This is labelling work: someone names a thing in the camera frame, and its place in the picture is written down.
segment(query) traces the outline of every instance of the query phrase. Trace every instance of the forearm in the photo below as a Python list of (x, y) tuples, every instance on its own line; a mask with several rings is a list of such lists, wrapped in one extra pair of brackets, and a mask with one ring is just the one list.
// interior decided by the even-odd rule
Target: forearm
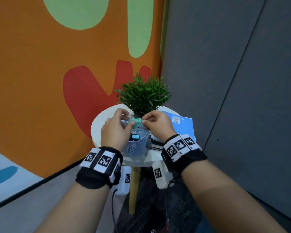
[(107, 185), (88, 189), (74, 183), (35, 232), (95, 232), (108, 193)]
[(182, 178), (217, 232), (286, 232), (236, 182), (208, 160), (191, 163)]

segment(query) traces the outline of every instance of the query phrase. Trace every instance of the wrist strap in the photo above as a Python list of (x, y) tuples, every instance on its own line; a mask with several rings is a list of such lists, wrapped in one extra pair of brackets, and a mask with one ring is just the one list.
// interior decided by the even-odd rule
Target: wrist strap
[(168, 170), (175, 170), (179, 174), (192, 162), (208, 158), (188, 134), (170, 137), (164, 144), (161, 156)]
[(122, 154), (112, 147), (93, 148), (80, 164), (76, 182), (89, 189), (118, 184)]

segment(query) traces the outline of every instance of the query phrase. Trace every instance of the black wrist strap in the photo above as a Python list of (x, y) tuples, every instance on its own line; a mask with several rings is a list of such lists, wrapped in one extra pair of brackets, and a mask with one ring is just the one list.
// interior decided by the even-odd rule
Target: black wrist strap
[[(116, 158), (120, 160), (120, 164), (122, 164), (123, 155), (118, 150), (112, 147), (107, 147), (107, 146), (99, 147), (99, 149), (101, 151), (109, 151), (111, 153), (114, 153)], [(93, 152), (90, 152), (86, 156), (85, 160), (86, 161), (90, 160), (91, 164), (88, 167), (84, 167), (84, 166), (81, 167), (81, 169), (77, 173), (77, 178), (75, 181), (88, 189), (98, 189), (98, 188), (103, 187), (104, 185), (108, 185), (111, 188), (113, 185), (117, 185), (121, 177), (121, 165), (119, 165), (119, 168), (115, 167), (115, 171), (116, 171), (115, 180), (112, 183), (110, 181), (110, 175), (101, 173), (93, 169), (95, 165), (92, 164), (93, 163), (92, 161), (93, 159), (95, 159), (95, 157), (97, 157), (97, 154)]]
[(179, 174), (192, 162), (208, 158), (189, 135), (178, 134), (164, 143), (161, 156), (168, 170), (175, 170)]

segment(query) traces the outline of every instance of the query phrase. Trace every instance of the round side table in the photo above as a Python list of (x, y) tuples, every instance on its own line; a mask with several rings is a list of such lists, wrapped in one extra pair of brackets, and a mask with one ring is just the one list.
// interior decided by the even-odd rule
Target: round side table
[[(100, 130), (101, 127), (105, 124), (108, 118), (112, 118), (115, 111), (118, 108), (126, 109), (129, 113), (133, 113), (126, 105), (117, 104), (114, 106), (105, 109), (97, 117), (94, 119), (92, 126), (91, 126), (91, 136), (95, 147), (100, 147)], [(173, 113), (179, 115), (175, 111), (165, 107), (160, 106), (159, 110), (166, 111), (169, 113)], [(152, 167), (152, 164), (157, 161), (162, 160), (161, 152), (157, 150), (149, 149), (148, 153), (140, 158), (131, 158), (131, 157), (124, 157), (123, 158), (123, 165), (130, 166), (132, 168), (132, 176), (130, 180), (130, 194), (129, 194), (129, 213), (134, 214), (136, 208), (136, 200), (137, 200), (137, 192), (139, 186), (139, 179), (140, 179), (140, 171), (141, 167)]]

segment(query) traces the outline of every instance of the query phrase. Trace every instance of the gray partition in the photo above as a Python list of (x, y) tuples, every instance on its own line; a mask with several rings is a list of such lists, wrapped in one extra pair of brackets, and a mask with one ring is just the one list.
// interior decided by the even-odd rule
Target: gray partition
[(203, 147), (264, 0), (170, 0), (162, 75), (166, 106), (193, 118)]
[(268, 0), (205, 153), (291, 218), (291, 0)]

